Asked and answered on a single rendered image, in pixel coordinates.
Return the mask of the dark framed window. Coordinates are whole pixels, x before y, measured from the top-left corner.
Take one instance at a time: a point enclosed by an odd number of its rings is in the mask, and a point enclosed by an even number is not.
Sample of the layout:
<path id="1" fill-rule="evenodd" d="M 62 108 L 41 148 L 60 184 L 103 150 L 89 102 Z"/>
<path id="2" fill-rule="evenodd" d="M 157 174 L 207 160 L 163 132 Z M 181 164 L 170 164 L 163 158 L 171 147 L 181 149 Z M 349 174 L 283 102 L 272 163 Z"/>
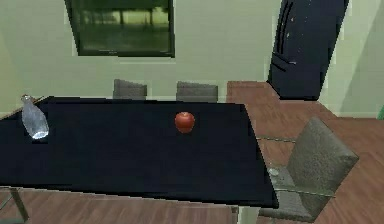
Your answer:
<path id="1" fill-rule="evenodd" d="M 64 0 L 80 56 L 175 56 L 174 0 Z"/>

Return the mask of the black fridge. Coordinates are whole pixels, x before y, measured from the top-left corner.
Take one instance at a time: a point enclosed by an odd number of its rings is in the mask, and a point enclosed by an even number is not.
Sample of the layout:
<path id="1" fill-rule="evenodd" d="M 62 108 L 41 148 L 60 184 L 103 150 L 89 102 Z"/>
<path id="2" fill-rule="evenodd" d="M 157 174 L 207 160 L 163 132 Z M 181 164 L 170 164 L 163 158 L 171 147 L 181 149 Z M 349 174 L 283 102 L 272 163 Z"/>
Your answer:
<path id="1" fill-rule="evenodd" d="M 282 100 L 319 99 L 350 0 L 289 0 L 284 53 L 271 55 L 268 83 Z"/>

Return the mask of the clear glass bottle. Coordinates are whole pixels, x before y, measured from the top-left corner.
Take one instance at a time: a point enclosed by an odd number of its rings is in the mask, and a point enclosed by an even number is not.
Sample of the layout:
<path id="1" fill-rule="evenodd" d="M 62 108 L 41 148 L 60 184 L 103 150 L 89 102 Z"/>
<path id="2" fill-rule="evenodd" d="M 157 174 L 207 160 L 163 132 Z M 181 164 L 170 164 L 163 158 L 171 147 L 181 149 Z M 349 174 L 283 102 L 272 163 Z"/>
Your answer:
<path id="1" fill-rule="evenodd" d="M 34 140 L 39 140 L 49 135 L 49 126 L 45 114 L 34 104 L 32 97 L 23 95 L 21 97 L 22 123 Z"/>

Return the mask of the black dining table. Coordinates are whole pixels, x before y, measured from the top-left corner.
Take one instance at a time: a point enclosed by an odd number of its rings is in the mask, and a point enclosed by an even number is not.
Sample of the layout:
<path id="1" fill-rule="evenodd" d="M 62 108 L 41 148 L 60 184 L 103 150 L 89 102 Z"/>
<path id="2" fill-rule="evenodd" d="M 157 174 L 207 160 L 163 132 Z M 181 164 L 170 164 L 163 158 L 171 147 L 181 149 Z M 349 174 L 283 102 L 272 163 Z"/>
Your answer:
<path id="1" fill-rule="evenodd" d="M 0 186 L 275 208 L 242 104 L 48 97 L 49 135 L 0 120 Z M 191 132 L 175 116 L 192 113 Z"/>

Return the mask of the red apple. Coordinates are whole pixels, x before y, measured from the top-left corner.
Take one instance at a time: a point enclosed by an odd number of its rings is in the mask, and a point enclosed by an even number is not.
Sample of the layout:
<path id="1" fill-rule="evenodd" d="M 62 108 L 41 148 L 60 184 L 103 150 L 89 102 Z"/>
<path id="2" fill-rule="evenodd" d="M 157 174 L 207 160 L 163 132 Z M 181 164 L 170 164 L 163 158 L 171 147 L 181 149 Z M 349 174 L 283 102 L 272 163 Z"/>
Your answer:
<path id="1" fill-rule="evenodd" d="M 175 126 L 180 133 L 189 133 L 195 124 L 195 117 L 189 112 L 180 112 L 175 116 Z"/>

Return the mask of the grey upholstered chair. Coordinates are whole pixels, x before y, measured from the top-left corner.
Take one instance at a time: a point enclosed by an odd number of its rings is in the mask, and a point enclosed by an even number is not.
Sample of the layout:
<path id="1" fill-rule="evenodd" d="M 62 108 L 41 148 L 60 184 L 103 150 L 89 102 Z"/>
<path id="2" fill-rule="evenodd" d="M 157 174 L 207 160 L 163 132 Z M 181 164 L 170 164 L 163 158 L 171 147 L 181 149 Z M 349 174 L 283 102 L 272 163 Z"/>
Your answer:
<path id="1" fill-rule="evenodd" d="M 179 81 L 177 83 L 176 99 L 184 102 L 216 103 L 218 101 L 218 86 Z"/>
<path id="2" fill-rule="evenodd" d="M 358 160 L 320 118 L 309 119 L 288 163 L 268 168 L 279 206 L 262 208 L 259 214 L 272 220 L 314 222 Z"/>
<path id="3" fill-rule="evenodd" d="M 147 97 L 147 86 L 145 84 L 130 82 L 121 79 L 114 80 L 114 99 L 145 100 Z"/>

